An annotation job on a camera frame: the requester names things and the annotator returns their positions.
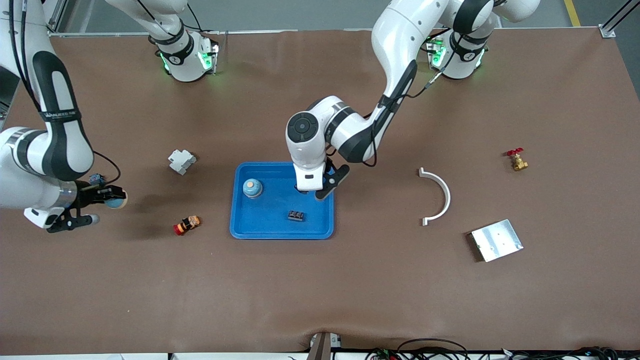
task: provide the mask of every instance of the orange and black toy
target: orange and black toy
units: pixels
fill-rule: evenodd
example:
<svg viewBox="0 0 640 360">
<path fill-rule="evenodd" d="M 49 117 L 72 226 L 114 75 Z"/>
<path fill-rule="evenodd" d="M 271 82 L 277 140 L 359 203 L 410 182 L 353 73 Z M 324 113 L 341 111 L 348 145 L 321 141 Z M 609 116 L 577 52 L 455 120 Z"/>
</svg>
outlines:
<svg viewBox="0 0 640 360">
<path fill-rule="evenodd" d="M 192 217 L 183 218 L 182 222 L 173 226 L 173 231 L 176 235 L 184 235 L 187 231 L 194 227 L 200 226 L 200 218 L 193 215 Z"/>
</svg>

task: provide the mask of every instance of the yellow line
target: yellow line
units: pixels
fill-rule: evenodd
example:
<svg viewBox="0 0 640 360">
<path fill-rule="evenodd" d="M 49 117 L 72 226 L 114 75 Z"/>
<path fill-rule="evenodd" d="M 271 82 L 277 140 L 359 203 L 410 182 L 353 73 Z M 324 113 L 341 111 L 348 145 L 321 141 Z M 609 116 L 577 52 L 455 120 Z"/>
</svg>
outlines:
<svg viewBox="0 0 640 360">
<path fill-rule="evenodd" d="M 580 26 L 580 19 L 578 19 L 578 13 L 575 12 L 575 6 L 573 0 L 564 0 L 566 11 L 569 13 L 569 19 L 571 19 L 572 26 Z"/>
</svg>

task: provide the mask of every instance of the brown tabletop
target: brown tabletop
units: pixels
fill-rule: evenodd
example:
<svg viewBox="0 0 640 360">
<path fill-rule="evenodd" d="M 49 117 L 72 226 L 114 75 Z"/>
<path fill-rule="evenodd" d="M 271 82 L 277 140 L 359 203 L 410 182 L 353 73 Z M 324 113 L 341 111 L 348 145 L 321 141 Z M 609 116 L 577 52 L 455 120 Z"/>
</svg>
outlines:
<svg viewBox="0 0 640 360">
<path fill-rule="evenodd" d="M 368 113 L 385 85 L 370 33 L 219 38 L 219 74 L 178 83 L 145 37 L 54 38 L 122 210 L 47 234 L 2 210 L 0 352 L 290 351 L 435 336 L 468 348 L 638 348 L 640 103 L 595 28 L 498 30 L 469 79 L 407 100 L 378 166 L 352 166 L 327 241 L 229 233 L 235 168 L 289 159 L 289 117 L 335 94 Z M 420 57 L 414 94 L 432 72 Z M 42 128 L 20 91 L 7 126 Z M 523 147 L 516 173 L 502 153 Z M 185 176 L 174 149 L 198 156 Z M 420 219 L 449 211 L 428 227 Z M 96 159 L 95 171 L 113 170 Z M 198 215 L 184 237 L 172 225 Z M 478 262 L 465 233 L 510 219 L 525 249 Z"/>
</svg>

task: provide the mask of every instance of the white curved handle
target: white curved handle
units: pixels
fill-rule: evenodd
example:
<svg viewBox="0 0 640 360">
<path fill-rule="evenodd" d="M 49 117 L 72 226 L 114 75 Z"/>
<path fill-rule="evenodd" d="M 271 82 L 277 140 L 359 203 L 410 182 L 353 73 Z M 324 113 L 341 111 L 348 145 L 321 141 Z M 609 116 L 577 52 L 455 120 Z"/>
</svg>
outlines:
<svg viewBox="0 0 640 360">
<path fill-rule="evenodd" d="M 444 192 L 444 207 L 442 208 L 442 210 L 437 215 L 422 219 L 422 226 L 427 226 L 429 224 L 429 221 L 435 220 L 447 212 L 447 210 L 449 209 L 449 205 L 451 204 L 451 191 L 449 191 L 447 183 L 445 183 L 440 176 L 437 176 L 436 174 L 433 174 L 431 172 L 426 172 L 422 167 L 418 171 L 418 175 L 420 177 L 426 177 L 428 179 L 434 180 L 438 185 L 440 185 L 442 191 Z"/>
</svg>

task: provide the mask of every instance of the light blue ball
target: light blue ball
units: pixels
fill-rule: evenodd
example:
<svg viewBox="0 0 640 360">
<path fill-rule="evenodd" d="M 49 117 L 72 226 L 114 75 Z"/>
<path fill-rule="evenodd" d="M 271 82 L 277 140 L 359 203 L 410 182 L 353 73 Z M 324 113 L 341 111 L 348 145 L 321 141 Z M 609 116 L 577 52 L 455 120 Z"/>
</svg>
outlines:
<svg viewBox="0 0 640 360">
<path fill-rule="evenodd" d="M 262 183 L 256 179 L 249 179 L 244 182 L 242 192 L 248 197 L 258 197 L 262 193 Z"/>
</svg>

